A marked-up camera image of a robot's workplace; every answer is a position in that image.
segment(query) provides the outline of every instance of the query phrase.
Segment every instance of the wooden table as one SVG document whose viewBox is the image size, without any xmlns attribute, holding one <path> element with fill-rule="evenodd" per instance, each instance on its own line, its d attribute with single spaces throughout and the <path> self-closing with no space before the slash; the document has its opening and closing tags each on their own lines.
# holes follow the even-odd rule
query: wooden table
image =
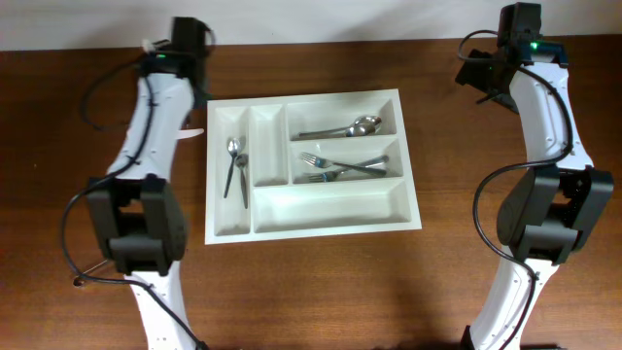
<svg viewBox="0 0 622 350">
<path fill-rule="evenodd" d="M 598 168 L 622 183 L 622 36 L 567 37 L 570 99 Z M 475 44 L 490 49 L 491 40 Z M 191 326 L 215 349 L 439 349 L 479 313 L 499 258 L 473 228 L 475 187 L 525 159 L 518 116 L 454 83 L 457 40 L 220 47 L 210 59 L 216 98 L 399 88 L 423 229 L 248 244 L 203 244 L 206 139 L 180 142 L 173 188 L 189 216 L 182 283 Z M 66 201 L 104 174 L 124 132 L 80 123 L 86 86 L 136 50 L 0 53 L 0 348 L 145 349 L 127 287 L 72 287 L 58 248 Z M 92 118 L 127 121 L 130 74 L 99 91 Z M 205 126 L 195 113 L 191 126 Z M 496 212 L 519 173 L 481 203 Z M 539 298 L 524 344 L 622 348 L 622 191 L 585 249 Z M 82 266 L 101 259 L 85 206 L 68 239 Z"/>
</svg>

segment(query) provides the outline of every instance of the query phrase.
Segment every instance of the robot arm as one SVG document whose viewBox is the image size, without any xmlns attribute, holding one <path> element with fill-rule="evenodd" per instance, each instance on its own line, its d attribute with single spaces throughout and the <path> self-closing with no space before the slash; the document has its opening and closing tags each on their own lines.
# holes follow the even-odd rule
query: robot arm
<svg viewBox="0 0 622 350">
<path fill-rule="evenodd" d="M 129 161 L 133 165 L 86 197 L 104 257 L 115 262 L 126 280 L 151 286 L 158 302 L 174 314 L 167 314 L 143 288 L 131 285 L 150 349 L 203 346 L 190 337 L 180 281 L 188 230 L 168 180 L 180 129 L 192 108 L 205 103 L 201 91 L 209 54 L 207 30 L 194 18 L 176 17 L 172 40 L 156 43 L 147 52 L 140 62 L 134 115 L 108 174 Z M 133 158 L 143 142 L 142 152 Z M 142 212 L 124 209 L 134 201 L 140 202 Z"/>
<path fill-rule="evenodd" d="M 481 313 L 465 330 L 463 349 L 502 349 L 511 336 L 504 349 L 520 348 L 521 333 L 546 281 L 571 252 L 585 244 L 613 190 L 611 175 L 594 169 L 578 136 L 568 96 L 564 47 L 539 41 L 539 18 L 538 4 L 503 8 L 499 50 L 471 52 L 469 57 L 477 59 L 467 60 L 456 78 L 461 85 L 486 92 L 482 101 L 493 100 L 520 114 L 531 162 L 562 155 L 569 140 L 567 122 L 552 91 L 517 67 L 535 73 L 558 91 L 570 117 L 573 140 L 571 152 L 557 163 L 529 168 L 498 214 L 502 250 L 528 265 L 537 280 L 523 266 L 501 259 Z M 558 192 L 567 202 L 555 201 Z M 526 305 L 533 283 L 535 292 Z M 519 324 L 524 310 L 525 320 Z"/>
</svg>

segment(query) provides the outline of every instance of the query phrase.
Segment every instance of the metal spoon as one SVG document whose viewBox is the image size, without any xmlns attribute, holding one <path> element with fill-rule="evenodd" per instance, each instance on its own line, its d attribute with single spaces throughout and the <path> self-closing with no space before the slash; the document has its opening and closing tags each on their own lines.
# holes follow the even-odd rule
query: metal spoon
<svg viewBox="0 0 622 350">
<path fill-rule="evenodd" d="M 332 135 L 337 132 L 343 132 L 346 137 L 366 136 L 369 133 L 378 132 L 380 130 L 381 123 L 382 123 L 382 119 L 378 116 L 360 116 L 360 117 L 357 117 L 354 120 L 354 122 L 350 124 L 349 126 L 338 127 L 335 129 L 323 130 L 323 131 L 300 132 L 298 133 L 298 137 L 305 138 L 305 137 L 310 137 L 310 136 L 325 136 L 325 135 Z M 371 124 L 373 125 L 373 128 L 371 126 L 366 126 L 363 129 L 363 130 L 366 130 L 366 133 L 363 133 L 363 132 L 348 133 L 348 130 L 354 127 L 357 127 L 357 125 L 360 125 L 360 124 Z"/>
<path fill-rule="evenodd" d="M 378 132 L 378 128 L 373 122 L 362 121 L 356 125 L 352 125 L 346 129 L 346 137 L 366 136 Z"/>
<path fill-rule="evenodd" d="M 242 144 L 240 140 L 237 138 L 230 139 L 228 144 L 226 145 L 226 149 L 229 151 L 231 155 L 231 165 L 229 166 L 229 172 L 226 175 L 226 185 L 225 185 L 225 198 L 229 193 L 229 185 L 231 185 L 231 175 L 233 175 L 233 164 L 235 163 L 235 158 L 237 154 L 242 151 Z"/>
<path fill-rule="evenodd" d="M 240 169 L 240 187 L 242 188 L 242 199 L 244 200 L 244 208 L 249 208 L 249 196 L 246 192 L 246 176 L 244 175 L 244 168 L 249 163 L 248 155 L 240 155 L 235 158 L 235 166 Z"/>
</svg>

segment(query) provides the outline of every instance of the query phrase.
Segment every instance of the fork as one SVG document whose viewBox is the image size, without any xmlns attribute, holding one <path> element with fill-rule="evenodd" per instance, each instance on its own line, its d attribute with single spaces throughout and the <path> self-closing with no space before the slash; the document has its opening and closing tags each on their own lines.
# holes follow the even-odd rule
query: fork
<svg viewBox="0 0 622 350">
<path fill-rule="evenodd" d="M 380 157 L 376 157 L 374 159 L 370 159 L 367 161 L 363 161 L 360 163 L 355 164 L 356 166 L 364 166 L 364 167 L 370 167 L 370 166 L 376 166 L 376 165 L 380 165 L 380 164 L 384 164 L 386 162 L 389 161 L 389 156 L 380 156 Z M 337 180 L 337 176 L 343 174 L 346 171 L 350 171 L 351 169 L 349 168 L 341 168 L 341 169 L 337 169 L 337 170 L 332 170 L 332 171 L 326 171 L 323 172 L 321 174 L 311 174 L 307 177 L 307 180 L 309 180 L 309 182 L 311 183 L 318 183 L 318 182 L 332 182 Z"/>
<path fill-rule="evenodd" d="M 306 152 L 301 153 L 300 158 L 309 165 L 313 165 L 315 167 L 319 167 L 323 169 L 331 167 L 333 165 L 339 165 L 339 166 L 346 167 L 352 170 L 361 171 L 365 174 L 369 174 L 369 175 L 376 176 L 376 177 L 383 177 L 387 175 L 387 171 L 384 169 L 366 168 L 364 166 L 357 166 L 357 165 L 352 165 L 348 163 L 342 163 L 340 161 L 328 160 L 326 158 L 313 156 Z"/>
</svg>

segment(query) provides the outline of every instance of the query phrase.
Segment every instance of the black cable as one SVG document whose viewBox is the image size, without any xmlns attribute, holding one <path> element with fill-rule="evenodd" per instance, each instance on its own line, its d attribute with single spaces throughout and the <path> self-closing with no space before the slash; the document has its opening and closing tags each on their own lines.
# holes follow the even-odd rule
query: black cable
<svg viewBox="0 0 622 350">
<path fill-rule="evenodd" d="M 210 26 L 207 24 L 205 24 L 205 32 L 210 36 L 210 49 L 207 51 L 208 54 L 210 54 L 216 49 L 216 34 L 214 33 L 214 30 L 212 30 L 212 28 L 210 28 Z"/>
<path fill-rule="evenodd" d="M 90 84 L 90 86 L 88 86 L 88 88 L 85 91 L 85 94 L 82 96 L 82 99 L 80 100 L 80 118 L 82 119 L 84 123 L 92 126 L 97 131 L 107 131 L 110 129 L 116 129 L 122 126 L 123 127 L 127 126 L 127 122 L 120 122 L 120 123 L 116 123 L 112 125 L 99 125 L 99 124 L 92 122 L 88 118 L 88 102 L 90 98 L 92 97 L 92 95 L 95 93 L 95 91 L 99 88 L 99 86 L 101 86 L 103 83 L 107 82 L 111 78 L 115 77 L 117 74 L 119 74 L 119 72 L 122 72 L 123 70 L 127 68 L 133 67 L 135 64 L 140 62 L 143 59 L 143 57 L 144 56 L 141 55 L 140 57 L 132 61 L 129 61 L 125 64 L 122 64 L 122 65 L 119 65 L 113 68 L 111 71 L 97 78 L 97 80 L 95 80 L 94 82 Z"/>
<path fill-rule="evenodd" d="M 133 65 L 134 63 L 137 63 L 137 62 L 138 61 L 133 61 L 131 63 L 125 63 L 125 64 L 119 66 L 118 68 L 116 68 L 115 70 L 113 70 L 113 72 L 119 72 L 120 70 L 122 70 L 124 68 L 127 68 L 128 66 Z M 132 167 L 134 165 L 135 161 L 140 157 L 141 153 L 143 152 L 143 149 L 145 148 L 145 145 L 147 144 L 147 138 L 148 138 L 149 132 L 151 130 L 153 119 L 154 119 L 154 107 L 156 105 L 154 104 L 154 91 L 153 91 L 152 85 L 151 85 L 151 83 L 149 82 L 149 79 L 146 76 L 144 76 L 143 78 L 145 79 L 145 84 L 147 86 L 147 90 L 149 91 L 149 114 L 147 116 L 147 121 L 146 121 L 146 124 L 145 124 L 145 130 L 144 130 L 143 135 L 141 137 L 138 149 L 136 150 L 136 153 L 134 154 L 134 156 L 129 157 L 129 160 L 128 160 L 126 165 L 124 165 L 123 167 L 121 167 L 118 170 L 115 170 L 114 172 L 111 172 L 110 174 L 106 175 L 102 179 L 100 179 L 100 180 L 90 184 L 88 187 L 86 187 L 85 189 L 79 191 L 76 195 L 74 195 L 69 200 L 69 202 L 65 206 L 65 209 L 64 209 L 64 211 L 62 213 L 62 218 L 60 220 L 60 227 L 59 227 L 60 247 L 62 249 L 62 254 L 63 254 L 65 260 L 67 261 L 67 263 L 69 264 L 69 267 L 72 269 L 72 271 L 76 275 L 80 276 L 83 279 L 86 279 L 86 280 L 89 280 L 89 281 L 93 281 L 93 282 L 99 282 L 99 283 L 104 283 L 104 284 L 115 284 L 115 285 L 133 285 L 133 286 L 138 286 L 138 287 L 144 289 L 147 292 L 147 294 L 149 294 L 149 296 L 162 308 L 162 310 L 164 310 L 164 312 L 166 312 L 173 320 L 175 320 L 175 322 L 177 322 L 180 325 L 180 327 L 188 334 L 188 336 L 196 344 L 196 349 L 209 350 L 207 344 L 205 344 L 205 342 L 199 340 L 196 337 L 196 335 L 194 335 L 194 333 L 190 330 L 190 328 L 179 318 L 179 316 L 177 316 L 173 312 L 173 310 L 171 310 L 157 296 L 156 292 L 154 292 L 154 290 L 152 289 L 151 285 L 148 285 L 146 283 L 139 282 L 139 281 L 134 281 L 134 280 L 101 278 L 101 277 L 94 277 L 94 276 L 87 275 L 87 274 L 83 273 L 82 271 L 80 271 L 80 269 L 76 266 L 74 261 L 71 259 L 71 256 L 69 255 L 69 250 L 67 249 L 67 244 L 66 244 L 66 239 L 65 239 L 65 228 L 67 226 L 67 219 L 69 217 L 69 213 L 70 213 L 71 209 L 73 208 L 73 206 L 83 196 L 85 196 L 85 195 L 91 193 L 92 191 L 98 189 L 102 185 L 108 183 L 109 181 L 113 180 L 117 176 L 121 175 L 123 172 L 127 171 L 130 167 Z"/>
<path fill-rule="evenodd" d="M 465 38 L 463 39 L 463 41 L 458 46 L 458 58 L 463 60 L 463 61 L 470 62 L 470 63 L 484 63 L 484 64 L 504 63 L 505 65 L 511 66 L 511 64 L 509 64 L 509 63 L 507 63 L 505 61 L 496 60 L 496 59 L 492 59 L 492 58 L 469 58 L 469 57 L 463 56 L 462 48 L 463 48 L 463 45 L 465 44 L 465 42 L 470 37 L 472 37 L 473 35 L 483 34 L 483 33 L 497 35 L 497 32 L 493 31 L 493 30 L 477 30 L 477 31 L 474 31 L 474 32 L 466 35 Z M 491 180 L 493 180 L 497 176 L 501 175 L 502 173 L 508 172 L 508 171 L 512 171 L 512 170 L 518 170 L 518 169 L 524 169 L 524 168 L 530 168 L 530 167 L 546 166 L 546 165 L 555 164 L 558 161 L 564 159 L 567 155 L 569 155 L 570 152 L 572 152 L 572 146 L 573 146 L 573 141 L 572 141 L 572 123 L 571 123 L 571 120 L 570 120 L 570 113 L 568 112 L 568 108 L 566 108 L 566 103 L 564 102 L 564 99 L 562 99 L 562 96 L 559 94 L 559 92 L 549 82 L 547 82 L 544 78 L 540 77 L 538 74 L 536 74 L 536 73 L 534 73 L 532 71 L 529 71 L 529 70 L 527 70 L 527 69 L 525 69 L 523 67 L 518 67 L 517 70 L 519 72 L 523 73 L 523 74 L 526 74 L 526 75 L 532 77 L 533 79 L 535 79 L 536 81 L 538 81 L 539 83 L 544 85 L 550 91 L 550 93 L 553 95 L 553 97 L 555 98 L 555 101 L 557 102 L 557 104 L 560 106 L 560 109 L 562 110 L 562 115 L 564 117 L 564 122 L 566 124 L 566 134 L 568 136 L 568 140 L 567 140 L 566 147 L 562 150 L 562 153 L 559 156 L 553 157 L 551 159 L 546 159 L 546 160 L 528 161 L 528 162 L 522 162 L 522 163 L 517 163 L 517 164 L 512 164 L 512 165 L 504 166 L 504 167 L 502 167 L 500 169 L 497 169 L 497 170 L 493 171 L 490 175 L 486 176 L 484 178 L 484 180 L 482 180 L 482 182 L 477 187 L 477 190 L 475 191 L 475 197 L 473 199 L 473 221 L 475 223 L 475 229 L 477 229 L 477 233 L 479 234 L 480 238 L 497 255 L 499 255 L 500 257 L 502 257 L 502 258 L 504 258 L 506 260 L 509 260 L 509 261 L 511 261 L 513 263 L 517 263 L 517 264 L 521 265 L 523 268 L 525 268 L 527 270 L 529 276 L 531 277 L 530 290 L 529 290 L 529 294 L 527 295 L 527 301 L 525 302 L 525 307 L 523 309 L 523 312 L 522 312 L 520 318 L 518 319 L 518 323 L 516 324 L 516 327 L 514 328 L 514 331 L 512 331 L 511 335 L 503 343 L 503 345 L 501 346 L 500 350 L 505 349 L 505 347 L 516 336 L 516 334 L 519 332 L 521 326 L 525 322 L 525 319 L 527 318 L 527 314 L 529 312 L 530 305 L 532 304 L 532 301 L 533 301 L 534 296 L 536 294 L 536 281 L 538 280 L 538 277 L 537 277 L 536 273 L 534 272 L 534 270 L 530 266 L 528 266 L 524 262 L 520 262 L 520 261 L 516 260 L 514 257 L 506 254 L 504 251 L 502 251 L 501 249 L 497 248 L 490 241 L 490 239 L 486 236 L 486 233 L 484 233 L 484 229 L 482 228 L 481 223 L 479 222 L 479 210 L 478 210 L 479 197 L 481 196 L 482 192 L 484 191 L 484 188 L 486 187 L 486 185 Z"/>
</svg>

